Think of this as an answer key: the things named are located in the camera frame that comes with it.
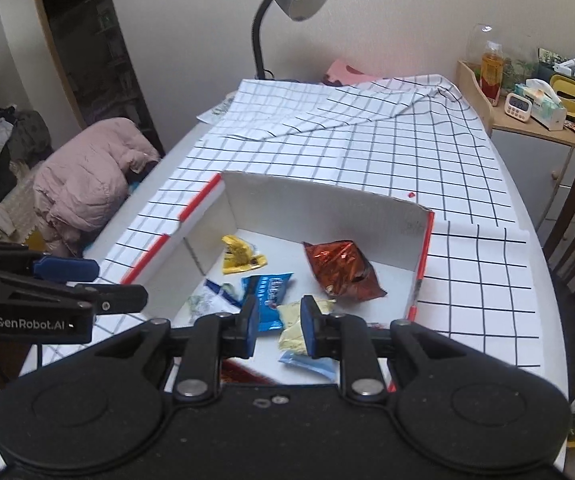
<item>pink puffer jacket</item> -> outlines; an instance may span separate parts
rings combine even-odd
[[[127,197],[128,170],[160,156],[129,119],[99,121],[53,153],[34,179],[38,228],[56,256],[78,254],[82,232],[102,229]]]

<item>red foil wrapper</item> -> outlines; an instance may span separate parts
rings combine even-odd
[[[330,297],[367,301],[387,295],[374,267],[351,240],[303,245],[316,280]]]

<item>white tablecloth with black grid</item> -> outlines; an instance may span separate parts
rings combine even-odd
[[[330,88],[244,80],[224,118],[134,218],[101,262],[118,283],[222,170],[266,173],[412,200],[437,213],[417,321],[541,373],[528,234],[474,109],[442,76]],[[141,316],[99,317],[97,342]],[[81,346],[47,346],[44,362]]]

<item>light blue package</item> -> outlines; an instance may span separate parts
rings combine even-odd
[[[301,355],[288,350],[279,357],[279,362],[286,365],[298,366],[311,372],[316,372],[330,381],[336,381],[336,363],[330,357],[321,357],[320,359],[312,359],[308,355]]]
[[[291,272],[288,274],[257,274],[241,280],[245,298],[251,294],[256,296],[258,301],[259,332],[283,328],[277,306],[283,303],[287,282],[291,276]]]

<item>snack package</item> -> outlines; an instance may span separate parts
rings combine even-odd
[[[251,294],[256,296],[258,301],[259,332],[283,328],[276,308],[285,298],[285,289],[291,276],[291,272],[288,274],[257,274],[241,280],[245,298]]]
[[[336,300],[324,300],[314,298],[322,314],[329,314]],[[278,339],[278,347],[281,350],[291,350],[297,354],[307,355],[305,339],[301,329],[301,300],[278,306],[278,314],[283,322],[285,330]]]
[[[225,257],[222,260],[222,273],[247,272],[267,265],[267,258],[258,254],[252,244],[234,235],[225,235],[222,241],[227,245]]]
[[[387,295],[378,284],[374,267],[351,240],[303,245],[316,281],[332,298],[367,301]]]
[[[218,283],[205,280],[199,293],[187,298],[183,307],[189,308],[189,323],[193,325],[201,316],[229,312],[238,314],[241,304]]]
[[[299,368],[321,374],[332,382],[336,381],[336,364],[334,359],[330,357],[312,359],[308,355],[300,355],[288,350],[278,360],[286,365],[298,366]]]

